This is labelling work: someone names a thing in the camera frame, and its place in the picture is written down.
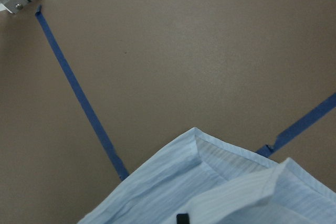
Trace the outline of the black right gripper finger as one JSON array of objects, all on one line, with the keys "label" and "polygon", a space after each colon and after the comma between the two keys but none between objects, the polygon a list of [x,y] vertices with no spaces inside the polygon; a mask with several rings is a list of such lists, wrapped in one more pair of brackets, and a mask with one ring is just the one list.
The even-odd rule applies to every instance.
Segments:
[{"label": "black right gripper finger", "polygon": [[188,213],[182,213],[176,215],[177,224],[190,224],[190,217]]}]

